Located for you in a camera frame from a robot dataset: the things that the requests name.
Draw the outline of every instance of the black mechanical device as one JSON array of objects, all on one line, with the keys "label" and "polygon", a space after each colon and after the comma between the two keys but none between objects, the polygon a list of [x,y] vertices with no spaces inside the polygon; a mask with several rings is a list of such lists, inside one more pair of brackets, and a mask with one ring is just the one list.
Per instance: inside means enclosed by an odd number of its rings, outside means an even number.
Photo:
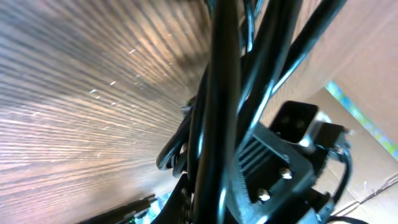
[{"label": "black mechanical device", "polygon": [[[345,2],[322,0],[292,41],[301,0],[269,0],[256,38],[264,0],[243,0],[242,24],[237,1],[207,0],[210,62],[156,160],[179,182],[153,224],[365,223],[331,215],[352,171],[345,127],[294,101],[268,128],[258,122]],[[345,164],[333,195],[312,188],[329,159]]]}]

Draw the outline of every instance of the wooden surface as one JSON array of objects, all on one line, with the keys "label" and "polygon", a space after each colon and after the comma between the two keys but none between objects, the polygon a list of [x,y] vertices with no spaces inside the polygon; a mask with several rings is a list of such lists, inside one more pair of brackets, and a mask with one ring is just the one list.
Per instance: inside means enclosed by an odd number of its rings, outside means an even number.
[{"label": "wooden surface", "polygon": [[[396,4],[349,1],[264,122],[319,90]],[[209,46],[200,0],[1,0],[0,222],[75,223],[170,190],[155,158]]]},{"label": "wooden surface", "polygon": [[398,142],[398,9],[344,64],[334,81],[394,143]]}]

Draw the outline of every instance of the cardboard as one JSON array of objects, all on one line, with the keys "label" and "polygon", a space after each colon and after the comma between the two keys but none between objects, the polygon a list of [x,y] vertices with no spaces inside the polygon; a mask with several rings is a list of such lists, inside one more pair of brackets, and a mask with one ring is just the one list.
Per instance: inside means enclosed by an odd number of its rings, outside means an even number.
[{"label": "cardboard", "polygon": [[[352,214],[356,218],[371,220],[370,223],[398,223],[393,222],[397,220],[398,213],[392,208],[398,208],[398,162],[326,89],[323,88],[306,102],[318,105],[333,123],[354,131],[352,136],[347,137],[352,145],[353,176],[336,206],[335,214]],[[315,188],[333,194],[343,169],[343,164],[330,161]]]}]

